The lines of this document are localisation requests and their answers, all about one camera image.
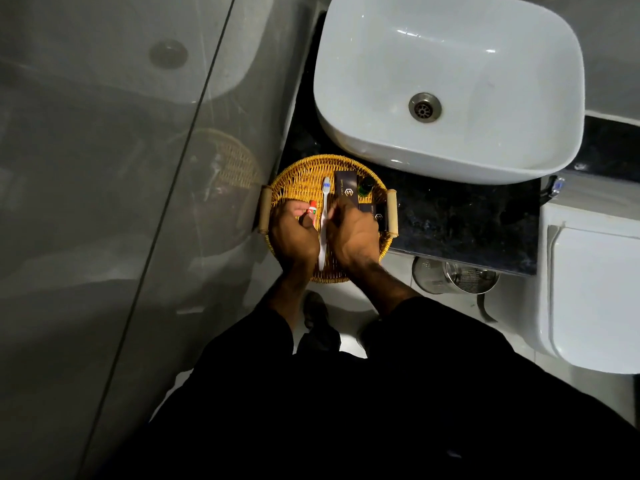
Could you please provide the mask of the person's left hand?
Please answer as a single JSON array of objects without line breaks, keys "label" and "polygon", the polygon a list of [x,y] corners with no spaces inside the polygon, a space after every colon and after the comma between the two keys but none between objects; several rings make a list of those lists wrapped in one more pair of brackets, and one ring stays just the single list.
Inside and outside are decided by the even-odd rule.
[{"label": "person's left hand", "polygon": [[293,217],[278,218],[277,206],[271,212],[268,231],[276,259],[283,270],[304,267],[313,274],[320,250],[316,227],[303,226]]}]

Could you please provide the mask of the steel trash bin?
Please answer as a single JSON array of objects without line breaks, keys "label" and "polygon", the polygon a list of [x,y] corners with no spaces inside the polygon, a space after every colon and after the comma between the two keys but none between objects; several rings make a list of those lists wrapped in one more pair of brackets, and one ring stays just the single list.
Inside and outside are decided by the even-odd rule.
[{"label": "steel trash bin", "polygon": [[480,296],[496,286],[500,274],[491,269],[415,257],[412,277],[417,286],[429,294],[457,293]]}]

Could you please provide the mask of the person's black clothing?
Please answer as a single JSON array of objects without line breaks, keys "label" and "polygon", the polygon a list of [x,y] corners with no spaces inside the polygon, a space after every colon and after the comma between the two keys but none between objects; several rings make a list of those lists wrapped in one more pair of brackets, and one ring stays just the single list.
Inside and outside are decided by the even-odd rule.
[{"label": "person's black clothing", "polygon": [[640,431],[425,297],[374,324],[367,358],[293,353],[255,309],[100,480],[640,480]]}]

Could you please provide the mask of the person's left forearm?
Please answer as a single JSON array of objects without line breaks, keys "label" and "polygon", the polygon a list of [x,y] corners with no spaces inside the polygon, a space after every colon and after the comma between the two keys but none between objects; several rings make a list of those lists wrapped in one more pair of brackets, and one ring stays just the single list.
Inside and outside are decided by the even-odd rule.
[{"label": "person's left forearm", "polygon": [[282,271],[260,300],[259,306],[276,312],[284,319],[289,329],[294,331],[311,276],[312,272],[304,267],[292,267]]}]

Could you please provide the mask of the person's black shoe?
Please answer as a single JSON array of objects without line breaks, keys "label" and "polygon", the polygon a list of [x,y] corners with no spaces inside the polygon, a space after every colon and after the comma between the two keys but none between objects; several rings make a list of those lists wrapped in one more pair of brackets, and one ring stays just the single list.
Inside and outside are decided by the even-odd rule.
[{"label": "person's black shoe", "polygon": [[315,291],[308,291],[302,306],[303,322],[307,332],[301,337],[296,354],[313,352],[338,353],[340,333],[328,321],[328,308]]}]

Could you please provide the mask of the metal sink drain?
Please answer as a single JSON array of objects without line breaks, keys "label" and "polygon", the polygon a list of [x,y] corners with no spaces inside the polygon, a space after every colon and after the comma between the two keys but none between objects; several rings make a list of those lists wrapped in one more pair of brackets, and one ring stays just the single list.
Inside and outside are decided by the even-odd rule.
[{"label": "metal sink drain", "polygon": [[440,100],[430,93],[418,93],[408,103],[410,115],[420,123],[432,123],[442,115]]}]

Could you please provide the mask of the glass shower partition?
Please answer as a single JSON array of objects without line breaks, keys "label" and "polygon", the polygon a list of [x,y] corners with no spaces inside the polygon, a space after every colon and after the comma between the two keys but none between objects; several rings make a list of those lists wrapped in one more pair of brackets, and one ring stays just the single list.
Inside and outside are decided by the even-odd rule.
[{"label": "glass shower partition", "polygon": [[91,478],[244,312],[330,0],[0,0],[0,480]]}]

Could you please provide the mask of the white toilet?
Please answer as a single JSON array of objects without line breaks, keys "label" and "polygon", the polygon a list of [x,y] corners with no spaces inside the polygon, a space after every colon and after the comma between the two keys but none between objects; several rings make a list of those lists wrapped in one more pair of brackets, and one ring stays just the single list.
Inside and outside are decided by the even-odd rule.
[{"label": "white toilet", "polygon": [[540,213],[542,349],[584,369],[640,374],[640,184],[564,179]]}]

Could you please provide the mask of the white ceramic sink basin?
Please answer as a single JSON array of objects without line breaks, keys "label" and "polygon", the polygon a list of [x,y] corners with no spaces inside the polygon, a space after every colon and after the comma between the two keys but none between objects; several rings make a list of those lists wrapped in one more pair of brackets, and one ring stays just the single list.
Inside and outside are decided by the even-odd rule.
[{"label": "white ceramic sink basin", "polygon": [[[435,122],[410,115],[418,93],[440,100]],[[314,99],[325,133],[366,161],[516,184],[576,157],[584,62],[569,24],[522,0],[332,0]]]}]

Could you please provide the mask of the dark toiletry box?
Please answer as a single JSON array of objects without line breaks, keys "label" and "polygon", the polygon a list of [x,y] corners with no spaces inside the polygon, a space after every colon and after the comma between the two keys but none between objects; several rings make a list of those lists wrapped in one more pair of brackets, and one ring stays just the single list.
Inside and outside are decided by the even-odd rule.
[{"label": "dark toiletry box", "polygon": [[376,220],[379,232],[388,232],[387,203],[359,203],[358,209],[368,212]]},{"label": "dark toiletry box", "polygon": [[354,206],[358,206],[358,174],[353,170],[338,170],[333,174],[335,198],[345,196]]}]

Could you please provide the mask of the white toothbrush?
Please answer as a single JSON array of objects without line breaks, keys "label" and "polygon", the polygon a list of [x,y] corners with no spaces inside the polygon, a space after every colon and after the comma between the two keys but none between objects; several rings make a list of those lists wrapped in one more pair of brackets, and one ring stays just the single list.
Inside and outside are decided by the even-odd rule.
[{"label": "white toothbrush", "polygon": [[326,238],[326,221],[328,218],[328,196],[331,190],[332,180],[331,177],[324,177],[323,181],[323,208],[321,213],[321,230],[319,233],[319,241],[320,241],[320,250],[318,257],[318,270],[322,272],[324,270],[324,264],[326,261],[326,247],[327,247],[327,238]]}]

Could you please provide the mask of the person's right forearm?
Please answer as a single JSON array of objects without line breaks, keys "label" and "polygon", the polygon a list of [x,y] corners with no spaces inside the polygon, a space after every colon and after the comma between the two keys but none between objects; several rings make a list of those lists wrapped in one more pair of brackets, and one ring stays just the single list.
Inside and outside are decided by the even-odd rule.
[{"label": "person's right forearm", "polygon": [[361,290],[382,317],[390,315],[400,304],[420,298],[420,293],[388,273],[377,260],[359,258],[345,268],[350,281]]}]

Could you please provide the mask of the person's right hand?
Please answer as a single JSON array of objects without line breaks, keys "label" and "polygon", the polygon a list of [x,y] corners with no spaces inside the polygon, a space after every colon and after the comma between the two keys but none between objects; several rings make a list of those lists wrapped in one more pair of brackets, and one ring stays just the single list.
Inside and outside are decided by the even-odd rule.
[{"label": "person's right hand", "polygon": [[359,258],[380,261],[378,224],[368,212],[354,225],[327,225],[328,247],[344,272],[349,263]]}]

